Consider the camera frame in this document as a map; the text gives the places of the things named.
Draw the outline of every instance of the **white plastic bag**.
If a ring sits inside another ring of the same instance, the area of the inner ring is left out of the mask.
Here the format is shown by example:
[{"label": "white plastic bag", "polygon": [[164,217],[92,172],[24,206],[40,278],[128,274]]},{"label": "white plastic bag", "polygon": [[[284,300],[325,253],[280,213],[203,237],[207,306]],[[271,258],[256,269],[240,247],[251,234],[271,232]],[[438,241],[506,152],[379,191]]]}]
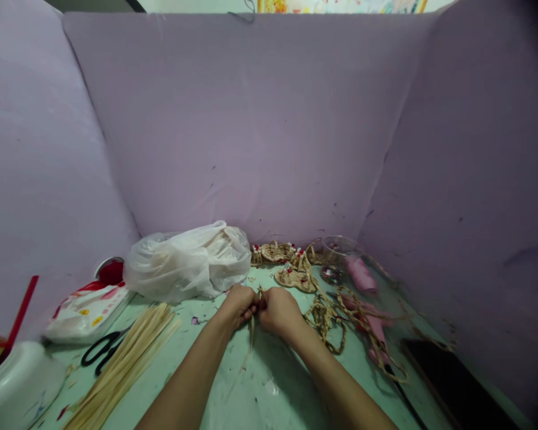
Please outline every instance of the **white plastic bag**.
[{"label": "white plastic bag", "polygon": [[155,233],[136,243],[126,258],[124,280],[139,294],[179,303],[214,298],[249,272],[247,236],[225,221],[183,233]]}]

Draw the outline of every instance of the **wall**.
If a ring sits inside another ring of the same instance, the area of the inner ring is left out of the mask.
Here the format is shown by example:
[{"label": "wall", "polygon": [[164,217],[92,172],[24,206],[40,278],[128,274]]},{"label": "wall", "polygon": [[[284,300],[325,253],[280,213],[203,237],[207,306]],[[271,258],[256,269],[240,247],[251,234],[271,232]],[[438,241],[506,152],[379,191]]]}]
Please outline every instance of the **wall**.
[{"label": "wall", "polygon": [[143,235],[224,219],[299,243],[363,225],[436,15],[409,18],[72,13],[64,28]]},{"label": "wall", "polygon": [[138,238],[61,14],[41,1],[0,0],[0,334],[32,275],[40,281],[22,339]]},{"label": "wall", "polygon": [[361,239],[538,423],[538,20],[523,2],[441,15]]},{"label": "wall", "polygon": [[[428,0],[425,12],[434,12],[453,0]],[[242,0],[139,0],[148,13],[226,13],[249,12]],[[253,0],[257,9],[257,0]]]}]

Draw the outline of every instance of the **person's right hand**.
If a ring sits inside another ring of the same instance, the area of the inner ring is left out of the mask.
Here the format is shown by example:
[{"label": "person's right hand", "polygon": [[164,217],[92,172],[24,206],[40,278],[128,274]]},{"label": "person's right hand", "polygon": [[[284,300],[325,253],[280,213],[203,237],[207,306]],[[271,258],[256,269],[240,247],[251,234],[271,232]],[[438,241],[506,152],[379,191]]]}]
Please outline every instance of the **person's right hand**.
[{"label": "person's right hand", "polygon": [[263,292],[258,312],[261,327],[287,342],[307,327],[297,301],[283,287],[273,287]]}]

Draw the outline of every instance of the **colorful poster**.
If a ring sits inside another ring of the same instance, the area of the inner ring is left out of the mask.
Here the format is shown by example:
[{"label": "colorful poster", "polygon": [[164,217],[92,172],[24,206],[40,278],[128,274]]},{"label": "colorful poster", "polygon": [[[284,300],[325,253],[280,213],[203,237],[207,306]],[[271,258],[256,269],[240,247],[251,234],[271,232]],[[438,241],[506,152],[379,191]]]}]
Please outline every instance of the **colorful poster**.
[{"label": "colorful poster", "polygon": [[260,13],[422,13],[427,0],[258,0]]}]

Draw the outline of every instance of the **black scissors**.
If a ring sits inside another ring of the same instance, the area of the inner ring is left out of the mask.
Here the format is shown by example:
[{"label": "black scissors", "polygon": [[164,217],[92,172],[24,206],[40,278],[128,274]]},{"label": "black scissors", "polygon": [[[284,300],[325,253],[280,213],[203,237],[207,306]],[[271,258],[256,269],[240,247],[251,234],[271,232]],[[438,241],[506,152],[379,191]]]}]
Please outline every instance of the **black scissors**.
[{"label": "black scissors", "polygon": [[[118,350],[121,345],[121,342],[123,341],[122,336],[130,330],[132,325],[122,331],[113,331],[112,333],[106,334],[103,338],[101,338],[91,347],[89,347],[88,350],[85,352],[84,356],[82,357],[82,366],[87,367],[90,364],[93,364],[103,354],[106,354],[105,357],[103,357],[100,361],[100,364],[98,364],[96,367],[96,376],[100,376],[103,366],[108,362],[110,358],[112,358],[112,356],[115,354],[115,351]],[[104,342],[105,345],[94,355],[94,357],[88,359],[88,355],[90,355],[98,346],[100,346]]]}]

